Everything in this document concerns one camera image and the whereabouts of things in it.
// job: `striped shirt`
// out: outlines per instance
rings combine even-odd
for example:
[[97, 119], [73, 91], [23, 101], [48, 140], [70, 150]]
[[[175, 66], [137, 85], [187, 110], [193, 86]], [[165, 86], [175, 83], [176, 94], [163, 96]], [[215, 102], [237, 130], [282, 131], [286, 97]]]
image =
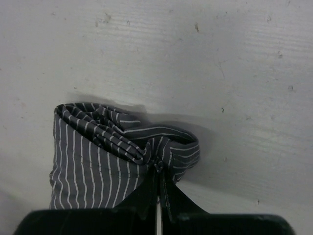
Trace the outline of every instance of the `striped shirt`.
[[168, 169], [174, 182], [200, 159], [198, 139], [168, 125], [143, 126], [130, 113], [97, 103], [54, 111], [51, 209], [113, 208], [148, 169]]

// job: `gray striped fabric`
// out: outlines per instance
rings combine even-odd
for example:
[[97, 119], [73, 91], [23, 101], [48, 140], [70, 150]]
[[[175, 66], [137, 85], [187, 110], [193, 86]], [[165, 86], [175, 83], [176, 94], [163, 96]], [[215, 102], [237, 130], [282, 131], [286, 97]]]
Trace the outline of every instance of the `gray striped fabric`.
[[173, 126], [142, 126], [115, 107], [62, 104], [54, 112], [50, 208], [112, 208], [143, 181], [168, 168], [173, 181], [200, 159], [198, 139]]

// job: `dark spot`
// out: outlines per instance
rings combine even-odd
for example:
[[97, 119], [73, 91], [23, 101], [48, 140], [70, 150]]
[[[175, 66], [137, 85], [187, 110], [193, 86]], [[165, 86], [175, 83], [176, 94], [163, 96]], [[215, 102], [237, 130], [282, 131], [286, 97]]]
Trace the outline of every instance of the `dark spot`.
[[106, 18], [104, 19], [104, 23], [108, 23], [108, 22], [110, 22], [110, 20], [111, 20], [111, 16], [109, 15], [109, 14], [107, 14], [107, 13], [105, 13], [106, 14]]
[[198, 33], [200, 32], [199, 27], [198, 27], [198, 23], [195, 23], [195, 29], [196, 29], [196, 31], [197, 31]]

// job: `white pinstripe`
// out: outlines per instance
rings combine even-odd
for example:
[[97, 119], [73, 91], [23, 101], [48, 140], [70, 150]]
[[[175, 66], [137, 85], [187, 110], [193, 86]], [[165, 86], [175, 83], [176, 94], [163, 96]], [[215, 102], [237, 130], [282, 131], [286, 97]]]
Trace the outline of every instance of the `white pinstripe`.
[[94, 178], [93, 178], [93, 171], [92, 171], [92, 162], [91, 162], [91, 142], [89, 141], [89, 161], [90, 161], [90, 173], [91, 173], [91, 181], [93, 184], [93, 190], [92, 190], [92, 205], [91, 208], [94, 206], [94, 192], [96, 190], [96, 184], [94, 183]]
[[123, 123], [141, 123], [139, 120], [120, 120], [119, 122]]
[[168, 141], [170, 141], [170, 140], [169, 140], [169, 139], [167, 140], [167, 142], [166, 142], [166, 144], [164, 145], [164, 148], [163, 148], [162, 161], [163, 161], [163, 159], [164, 159], [165, 147], [166, 147], [166, 145], [167, 145]]
[[184, 173], [185, 173], [185, 171], [180, 172], [180, 173], [175, 173], [175, 175], [181, 175], [181, 174], [184, 174]]
[[73, 165], [73, 174], [74, 174], [74, 183], [75, 183], [75, 188], [76, 188], [75, 201], [77, 203], [77, 208], [79, 208], [79, 203], [78, 203], [78, 186], [77, 186], [77, 182], [76, 182], [76, 164], [75, 164], [75, 135], [76, 135], [76, 131], [74, 130], [74, 133], [73, 133], [73, 164], [74, 164]]
[[83, 112], [83, 111], [80, 110], [80, 111], [76, 114], [76, 117], [78, 117], [78, 115], [79, 115], [80, 113], [82, 113], [82, 112]]
[[196, 148], [196, 147], [198, 147], [198, 146], [199, 146], [199, 145], [197, 144], [197, 145], [195, 145], [195, 146], [193, 146], [193, 147], [191, 147], [191, 148], [186, 148], [186, 149], [183, 149], [183, 148], [173, 148], [173, 147], [170, 147], [170, 149], [172, 149], [172, 150], [187, 151], [187, 150], [190, 150], [190, 149]]
[[119, 166], [119, 158], [116, 158], [116, 160], [117, 160], [117, 170], [118, 170], [118, 187], [117, 187], [117, 192], [116, 192], [115, 200], [113, 202], [113, 206], [112, 207], [114, 207], [115, 204], [116, 204], [116, 200], [117, 200], [117, 197], [118, 197], [118, 194], [119, 194], [119, 188], [121, 186], [121, 169], [120, 169], [120, 166]]
[[193, 159], [192, 161], [190, 161], [190, 164], [189, 164], [189, 165], [187, 165], [187, 166], [183, 166], [183, 167], [180, 167], [180, 166], [174, 166], [173, 168], [174, 168], [174, 169], [188, 169], [188, 168], [190, 168], [190, 167], [191, 167], [191, 165], [192, 165], [193, 163], [196, 163], [197, 161], [198, 161], [198, 158]]
[[168, 161], [168, 166], [169, 167], [171, 167], [172, 157], [173, 157], [173, 154], [172, 154], [172, 152], [170, 152], [170, 160]]
[[177, 137], [181, 137], [181, 138], [184, 138], [184, 139], [188, 140], [187, 138], [182, 137], [180, 135], [169, 134], [169, 133], [158, 133], [158, 134], [153, 134], [153, 135], [143, 136], [143, 137], [138, 137], [138, 138], [131, 138], [131, 139], [132, 140], [142, 140], [142, 139], [147, 139], [147, 138], [155, 137], [155, 136], [177, 136]]
[[69, 182], [67, 180], [67, 169], [68, 169], [68, 154], [67, 154], [67, 150], [68, 150], [68, 124], [65, 125], [65, 129], [66, 129], [66, 137], [67, 137], [67, 146], [65, 148], [65, 155], [66, 155], [66, 160], [67, 160], [67, 165], [65, 167], [65, 181], [67, 182], [67, 186], [68, 186], [67, 203], [69, 204], [69, 208], [72, 209], [72, 204], [69, 202], [70, 187], [69, 187]]
[[85, 118], [88, 118], [89, 116], [88, 115], [85, 115], [83, 118], [82, 118], [82, 120], [85, 120]]
[[137, 165], [137, 178], [136, 178], [136, 182], [135, 182], [134, 190], [137, 188], [138, 179], [139, 179], [139, 165]]
[[85, 202], [85, 206], [84, 208], [87, 207], [87, 201], [86, 201], [86, 195], [87, 195], [87, 185], [86, 185], [86, 181], [85, 181], [85, 171], [84, 171], [84, 166], [83, 166], [83, 136], [80, 137], [80, 153], [81, 153], [81, 166], [82, 166], [82, 175], [83, 175], [83, 183], [85, 186], [85, 194], [84, 194], [84, 202]]
[[59, 128], [60, 128], [60, 140], [59, 140], [59, 147], [60, 147], [60, 173], [59, 173], [58, 179], [59, 179], [59, 182], [61, 183], [61, 190], [60, 190], [60, 194], [59, 194], [59, 200], [60, 200], [61, 207], [64, 209], [64, 206], [63, 206], [63, 204], [61, 202], [62, 191], [63, 191], [63, 184], [62, 184], [62, 182], [60, 180], [60, 175], [61, 175], [61, 171], [62, 171], [61, 120], [62, 119], [59, 119]]
[[200, 152], [200, 149], [198, 149], [196, 152], [193, 152], [192, 154], [188, 155], [188, 156], [181, 156], [182, 158], [189, 158], [193, 155], [195, 155], [196, 153]]
[[128, 178], [127, 178], [127, 184], [126, 184], [126, 188], [125, 188], [124, 195], [123, 195], [123, 200], [125, 199], [126, 192], [127, 192], [128, 185], [129, 185], [129, 180], [131, 178], [131, 171], [129, 169], [129, 162], [127, 162], [127, 171], [128, 171]]
[[101, 169], [101, 161], [100, 161], [100, 148], [98, 148], [98, 164], [99, 164], [99, 173], [100, 173], [100, 179], [101, 179], [101, 197], [100, 197], [100, 202], [99, 202], [99, 206], [98, 206], [98, 208], [100, 208], [102, 200], [103, 200], [103, 188], [104, 188], [102, 169]]
[[[56, 113], [55, 113], [55, 114], [54, 114], [54, 131], [55, 131], [55, 132], [57, 131], [56, 128], [57, 128], [57, 123], [56, 123]], [[54, 162], [55, 162], [56, 167], [55, 167], [54, 172], [52, 173], [52, 176], [51, 176], [52, 179], [54, 178], [54, 174], [55, 174], [55, 172], [56, 172], [57, 169], [58, 169], [58, 164], [57, 164], [57, 155], [58, 155], [58, 154], [57, 154], [57, 142], [56, 142], [56, 141], [54, 142], [54, 149], [55, 149], [55, 158], [54, 158]], [[56, 184], [57, 184], [57, 182], [56, 182], [56, 180], [54, 180], [54, 184], [53, 184], [53, 188], [52, 188], [52, 193], [53, 193], [53, 196], [54, 196], [54, 209], [57, 208], [56, 205], [55, 205], [55, 200], [56, 200], [56, 196], [55, 196], [55, 186], [56, 186]]]
[[197, 156], [191, 158], [191, 160], [188, 161], [188, 162], [186, 162], [186, 163], [185, 163], [185, 162], [182, 162], [182, 161], [180, 161], [180, 160], [178, 160], [178, 161], [180, 161], [181, 163], [183, 163], [183, 164], [185, 164], [185, 165], [189, 165], [189, 164], [191, 164], [194, 160], [198, 160], [198, 159], [199, 159], [199, 156], [200, 156], [200, 155], [197, 155]]
[[111, 176], [111, 165], [110, 165], [110, 154], [109, 154], [109, 152], [107, 153], [107, 158], [108, 158], [108, 168], [109, 168], [109, 178], [110, 178], [110, 191], [109, 191], [109, 196], [108, 196], [108, 201], [106, 203], [106, 207], [108, 206], [109, 200], [111, 198], [111, 193], [112, 193], [112, 176]]
[[88, 122], [86, 121], [85, 130], [84, 130], [85, 133], [86, 133], [86, 130], [87, 130], [87, 126], [88, 126]]
[[91, 103], [91, 106], [92, 106], [93, 110], [96, 110], [96, 108], [94, 107], [93, 103]]
[[84, 106], [85, 112], [87, 112], [87, 109], [86, 109], [85, 103], [83, 103], [83, 106]]
[[131, 133], [131, 132], [151, 131], [151, 130], [154, 130], [154, 129], [167, 129], [167, 130], [179, 132], [179, 133], [182, 133], [182, 134], [184, 134], [184, 135], [187, 135], [187, 136], [189, 136], [191, 139], [193, 139], [193, 137], [192, 137], [191, 135], [189, 135], [188, 133], [186, 133], [186, 132], [179, 131], [179, 130], [176, 130], [176, 129], [173, 129], [173, 128], [169, 128], [169, 127], [165, 127], [165, 126], [155, 126], [155, 127], [149, 127], [149, 128], [143, 128], [143, 129], [128, 130], [128, 131], [125, 131], [124, 133], [126, 134], [126, 133]]
[[146, 155], [147, 149], [148, 149], [148, 147], [147, 147], [148, 145], [150, 146], [150, 149], [152, 149], [150, 143], [148, 142], [146, 147], [145, 147], [145, 149], [144, 149], [144, 151], [143, 151], [143, 155]]

